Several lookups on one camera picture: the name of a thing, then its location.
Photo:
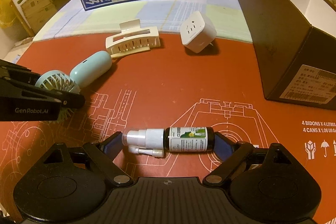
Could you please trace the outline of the mint handheld fan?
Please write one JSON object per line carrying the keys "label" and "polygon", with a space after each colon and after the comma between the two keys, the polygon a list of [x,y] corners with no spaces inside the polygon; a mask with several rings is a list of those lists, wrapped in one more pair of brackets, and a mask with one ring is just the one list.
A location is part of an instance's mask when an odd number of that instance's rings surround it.
{"label": "mint handheld fan", "polygon": [[[69,75],[59,70],[44,73],[35,83],[37,88],[46,90],[56,89],[75,94],[106,73],[112,66],[110,54],[99,51],[76,65]],[[56,120],[58,123],[66,120],[74,112],[75,108],[61,107]]]}

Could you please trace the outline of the small spray bottle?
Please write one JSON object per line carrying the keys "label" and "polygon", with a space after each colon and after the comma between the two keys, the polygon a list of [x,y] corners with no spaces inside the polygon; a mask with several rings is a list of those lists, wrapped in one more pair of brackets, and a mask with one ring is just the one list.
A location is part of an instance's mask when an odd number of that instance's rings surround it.
{"label": "small spray bottle", "polygon": [[208,152],[215,145],[211,127],[168,127],[130,130],[123,133],[122,143],[137,155],[157,158],[166,152]]}

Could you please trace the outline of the cream hair claw clip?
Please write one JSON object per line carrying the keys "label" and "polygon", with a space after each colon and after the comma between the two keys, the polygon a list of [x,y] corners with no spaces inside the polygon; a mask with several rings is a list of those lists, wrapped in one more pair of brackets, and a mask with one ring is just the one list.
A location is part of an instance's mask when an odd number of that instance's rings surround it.
{"label": "cream hair claw clip", "polygon": [[141,27],[139,19],[120,23],[120,32],[105,40],[106,51],[113,59],[159,48],[158,28]]}

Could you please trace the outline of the white smart plug socket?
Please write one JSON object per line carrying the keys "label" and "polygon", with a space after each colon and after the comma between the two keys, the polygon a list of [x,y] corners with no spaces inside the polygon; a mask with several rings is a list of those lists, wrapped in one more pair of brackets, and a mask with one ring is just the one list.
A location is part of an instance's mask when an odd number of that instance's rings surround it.
{"label": "white smart plug socket", "polygon": [[200,11],[193,12],[182,23],[179,31],[182,44],[194,53],[200,53],[217,36],[214,24]]}

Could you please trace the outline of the red Motul cardboard sheet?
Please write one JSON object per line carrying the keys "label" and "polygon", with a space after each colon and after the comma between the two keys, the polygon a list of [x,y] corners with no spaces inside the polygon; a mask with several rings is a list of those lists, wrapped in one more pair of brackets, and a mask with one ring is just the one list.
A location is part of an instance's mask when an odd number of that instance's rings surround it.
{"label": "red Motul cardboard sheet", "polygon": [[252,44],[217,39],[200,55],[178,35],[161,48],[123,57],[83,90],[86,105],[61,123],[1,123],[1,204],[21,216],[15,184],[56,142],[70,147],[116,131],[210,126],[233,141],[279,142],[315,178],[322,200],[314,219],[335,223],[335,112],[267,101]]}

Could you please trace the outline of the brown cardboard carton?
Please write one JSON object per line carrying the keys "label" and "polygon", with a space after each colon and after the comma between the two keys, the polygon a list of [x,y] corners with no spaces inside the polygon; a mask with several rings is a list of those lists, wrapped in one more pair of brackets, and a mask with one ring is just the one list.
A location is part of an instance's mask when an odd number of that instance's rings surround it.
{"label": "brown cardboard carton", "polygon": [[41,28],[70,0],[11,0],[10,7],[29,37]]}

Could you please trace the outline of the brown shoe box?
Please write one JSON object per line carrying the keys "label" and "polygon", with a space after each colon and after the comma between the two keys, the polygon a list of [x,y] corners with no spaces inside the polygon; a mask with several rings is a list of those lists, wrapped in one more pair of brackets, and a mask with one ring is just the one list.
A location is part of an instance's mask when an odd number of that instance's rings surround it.
{"label": "brown shoe box", "polygon": [[335,109],[335,7],[327,0],[238,0],[264,97]]}

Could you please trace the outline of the pastel checkered tablecloth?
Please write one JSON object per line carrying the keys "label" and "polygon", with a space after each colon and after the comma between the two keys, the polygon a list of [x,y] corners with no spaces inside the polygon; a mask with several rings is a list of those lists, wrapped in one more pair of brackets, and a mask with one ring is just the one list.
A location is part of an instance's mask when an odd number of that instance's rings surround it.
{"label": "pastel checkered tablecloth", "polygon": [[194,11],[211,20],[218,37],[252,41],[238,0],[139,0],[90,11],[84,10],[80,0],[71,0],[42,27],[34,41],[119,32],[120,23],[133,19],[139,19],[143,28],[156,26],[159,32],[178,33]]}

